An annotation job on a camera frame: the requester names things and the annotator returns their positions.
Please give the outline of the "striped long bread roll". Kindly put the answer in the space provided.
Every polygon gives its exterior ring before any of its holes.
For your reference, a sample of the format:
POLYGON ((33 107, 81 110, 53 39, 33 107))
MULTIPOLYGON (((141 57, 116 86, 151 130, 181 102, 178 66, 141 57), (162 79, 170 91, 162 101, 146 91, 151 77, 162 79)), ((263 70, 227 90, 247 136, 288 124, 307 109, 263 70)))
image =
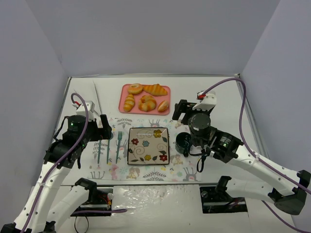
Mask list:
POLYGON ((135 98, 133 94, 128 94, 128 96, 125 98, 123 110, 125 112, 130 112, 133 107, 135 106, 135 98))

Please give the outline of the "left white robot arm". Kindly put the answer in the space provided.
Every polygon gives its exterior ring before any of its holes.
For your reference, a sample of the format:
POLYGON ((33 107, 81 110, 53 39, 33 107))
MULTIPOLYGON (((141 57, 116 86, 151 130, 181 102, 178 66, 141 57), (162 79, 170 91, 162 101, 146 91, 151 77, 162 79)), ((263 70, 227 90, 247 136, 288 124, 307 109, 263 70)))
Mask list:
POLYGON ((107 116, 101 115, 99 127, 96 119, 89 116, 73 115, 68 117, 68 129, 62 139, 53 142, 46 151, 40 176, 24 208, 13 223, 2 227, 3 233, 54 233, 66 217, 83 202, 91 200, 97 184, 85 178, 77 183, 78 192, 69 199, 69 204, 60 204, 51 209, 55 196, 75 163, 80 158, 88 142, 111 139, 112 128, 107 116))

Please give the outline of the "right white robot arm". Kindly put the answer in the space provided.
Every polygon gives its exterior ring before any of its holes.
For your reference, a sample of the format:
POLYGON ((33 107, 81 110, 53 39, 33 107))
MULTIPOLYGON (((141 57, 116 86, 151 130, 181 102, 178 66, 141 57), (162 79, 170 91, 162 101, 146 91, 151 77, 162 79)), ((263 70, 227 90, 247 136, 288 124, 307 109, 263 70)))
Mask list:
POLYGON ((172 119, 181 119, 189 128, 189 132, 177 135, 175 149, 185 157, 199 157, 198 172, 204 170, 205 160, 210 157, 260 179, 260 182, 248 182, 221 176, 215 192, 225 197, 270 202, 287 214, 299 215, 305 206, 311 174, 306 170, 287 169, 255 153, 237 137, 212 127, 211 111, 194 107, 195 103, 187 100, 180 100, 174 106, 172 119))

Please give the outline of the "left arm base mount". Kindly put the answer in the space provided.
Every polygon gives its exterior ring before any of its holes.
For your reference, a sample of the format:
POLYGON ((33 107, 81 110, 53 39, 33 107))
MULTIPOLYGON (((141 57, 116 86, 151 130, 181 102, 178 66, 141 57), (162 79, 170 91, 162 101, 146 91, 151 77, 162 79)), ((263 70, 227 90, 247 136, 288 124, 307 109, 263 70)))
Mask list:
POLYGON ((81 204, 76 211, 111 211, 113 199, 112 187, 100 187, 91 200, 81 204))

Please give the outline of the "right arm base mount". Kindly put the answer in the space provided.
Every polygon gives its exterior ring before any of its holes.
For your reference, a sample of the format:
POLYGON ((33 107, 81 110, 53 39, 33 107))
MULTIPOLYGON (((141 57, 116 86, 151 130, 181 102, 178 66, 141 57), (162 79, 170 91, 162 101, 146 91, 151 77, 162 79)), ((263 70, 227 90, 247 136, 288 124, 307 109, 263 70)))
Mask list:
POLYGON ((203 214, 247 213, 245 198, 232 198, 228 194, 218 194, 215 186, 200 186, 203 214))

